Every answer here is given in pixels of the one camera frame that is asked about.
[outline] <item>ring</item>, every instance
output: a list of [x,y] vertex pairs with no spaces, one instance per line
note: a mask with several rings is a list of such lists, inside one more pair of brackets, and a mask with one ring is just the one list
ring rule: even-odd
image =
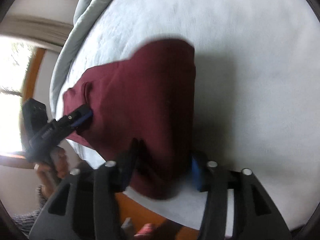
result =
[[39,164],[36,163],[35,167],[33,168],[35,171],[38,171],[38,168],[39,168]]

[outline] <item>mattress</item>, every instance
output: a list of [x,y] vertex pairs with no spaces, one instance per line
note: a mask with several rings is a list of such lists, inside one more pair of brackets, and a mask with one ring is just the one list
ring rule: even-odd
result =
[[[289,228],[304,224],[320,194],[320,24],[306,0],[113,0],[68,69],[56,118],[86,69],[162,37],[195,47],[194,148],[231,170],[252,169]],[[104,162],[70,144],[93,167]],[[166,202],[127,194],[199,229],[206,195],[181,185]]]

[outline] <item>maroon shirt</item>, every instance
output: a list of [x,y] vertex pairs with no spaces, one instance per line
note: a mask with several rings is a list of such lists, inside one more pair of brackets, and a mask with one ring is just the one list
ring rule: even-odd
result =
[[87,69],[63,95],[64,114],[88,104],[92,123],[68,139],[105,160],[127,150],[133,138],[143,139],[146,168],[134,172],[130,185],[164,198],[190,164],[195,76],[194,48],[177,39],[153,41],[129,60]]

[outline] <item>finger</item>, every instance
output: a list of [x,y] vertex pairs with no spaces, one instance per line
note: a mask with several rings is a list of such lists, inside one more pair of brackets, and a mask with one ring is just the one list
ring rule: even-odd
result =
[[41,186],[41,191],[42,191],[42,194],[43,196],[46,198],[46,199],[49,199],[49,197],[52,195],[52,193],[54,192],[53,188],[50,188],[50,187],[46,187],[44,185]]
[[35,170],[36,171],[50,171],[51,170],[51,167],[46,164],[46,163],[37,163],[36,166],[35,166]]
[[40,181],[41,181],[41,183],[43,185],[45,185],[46,187],[52,187],[51,181],[48,178],[48,176],[47,176],[45,171],[39,171],[38,170],[36,173],[37,173],[37,175],[38,175],[38,177],[39,177],[39,179],[40,179]]
[[57,163],[56,170],[57,170],[57,172],[68,171],[69,170],[69,163],[67,162],[67,160]]
[[58,153],[59,160],[66,160],[67,156],[65,153]]
[[58,155],[59,155],[59,156],[66,156],[66,151],[65,151],[65,149],[59,147],[59,149],[58,149]]
[[58,178],[64,179],[65,176],[67,176],[68,172],[67,171],[60,171],[57,173]]

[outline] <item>wooden floor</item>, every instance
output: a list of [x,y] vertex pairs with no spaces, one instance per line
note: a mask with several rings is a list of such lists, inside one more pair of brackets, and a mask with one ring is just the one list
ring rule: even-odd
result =
[[157,226],[153,239],[197,239],[197,230],[183,227],[171,220],[167,220],[166,218],[136,203],[123,193],[116,194],[116,199],[119,204],[121,223],[123,223],[126,218],[131,218],[136,230],[140,230],[147,223],[153,223]]

